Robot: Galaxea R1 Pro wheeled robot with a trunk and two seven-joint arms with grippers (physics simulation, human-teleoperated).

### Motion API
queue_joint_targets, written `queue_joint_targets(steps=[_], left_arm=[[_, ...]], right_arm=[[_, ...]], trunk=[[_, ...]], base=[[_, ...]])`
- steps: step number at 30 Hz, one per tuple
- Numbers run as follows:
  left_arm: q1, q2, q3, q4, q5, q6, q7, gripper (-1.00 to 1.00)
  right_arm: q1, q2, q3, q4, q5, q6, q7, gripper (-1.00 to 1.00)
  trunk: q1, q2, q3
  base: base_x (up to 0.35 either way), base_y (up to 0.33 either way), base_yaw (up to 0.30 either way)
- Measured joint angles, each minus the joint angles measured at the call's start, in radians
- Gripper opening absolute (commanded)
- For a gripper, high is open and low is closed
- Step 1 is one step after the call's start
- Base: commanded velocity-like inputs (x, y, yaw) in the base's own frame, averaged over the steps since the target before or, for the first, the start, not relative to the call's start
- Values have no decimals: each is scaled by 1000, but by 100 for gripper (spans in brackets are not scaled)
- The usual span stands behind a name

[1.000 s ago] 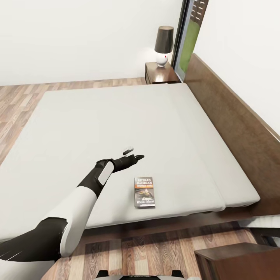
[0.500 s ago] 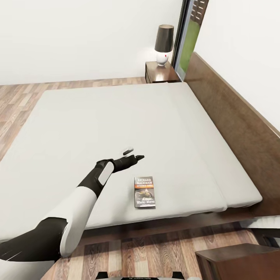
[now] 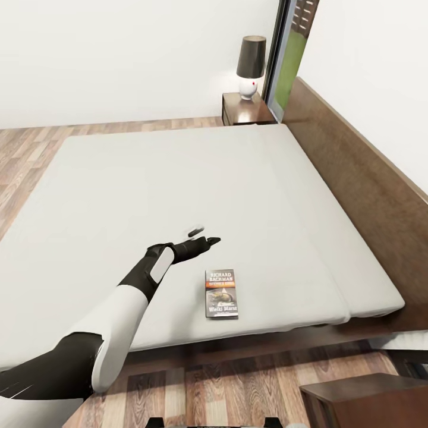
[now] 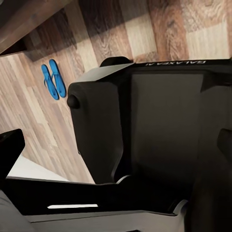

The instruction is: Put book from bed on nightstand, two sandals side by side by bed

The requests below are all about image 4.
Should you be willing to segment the sandal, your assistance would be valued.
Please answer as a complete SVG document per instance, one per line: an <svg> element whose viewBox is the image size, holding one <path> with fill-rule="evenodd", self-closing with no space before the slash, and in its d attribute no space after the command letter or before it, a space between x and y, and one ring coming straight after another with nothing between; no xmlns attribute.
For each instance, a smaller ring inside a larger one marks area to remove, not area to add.
<svg viewBox="0 0 232 232"><path fill-rule="evenodd" d="M52 82L52 78L50 77L50 74L49 74L49 71L46 65L42 65L42 71L44 74L44 81L46 81L49 93L55 100L58 100L59 93L57 92L56 87Z"/></svg>
<svg viewBox="0 0 232 232"><path fill-rule="evenodd" d="M59 93L59 95L64 98L66 96L66 88L64 85L64 82L61 78L60 72L58 70L57 64L54 60L49 61L49 65L52 69L52 76L55 78L55 83L56 83L56 90Z"/></svg>

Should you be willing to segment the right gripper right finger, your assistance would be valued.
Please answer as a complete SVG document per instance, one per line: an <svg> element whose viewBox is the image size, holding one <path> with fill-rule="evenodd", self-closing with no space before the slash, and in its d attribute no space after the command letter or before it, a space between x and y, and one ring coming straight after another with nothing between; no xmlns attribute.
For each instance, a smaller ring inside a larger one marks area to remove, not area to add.
<svg viewBox="0 0 232 232"><path fill-rule="evenodd" d="M232 130L222 128L217 139L217 147L232 166Z"/></svg>

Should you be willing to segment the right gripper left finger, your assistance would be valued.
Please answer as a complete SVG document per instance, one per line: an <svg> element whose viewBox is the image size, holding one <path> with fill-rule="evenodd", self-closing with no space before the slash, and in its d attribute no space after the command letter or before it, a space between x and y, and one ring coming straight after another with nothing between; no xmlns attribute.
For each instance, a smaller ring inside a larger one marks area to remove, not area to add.
<svg viewBox="0 0 232 232"><path fill-rule="evenodd" d="M0 134L0 186L24 148L25 139L21 129Z"/></svg>

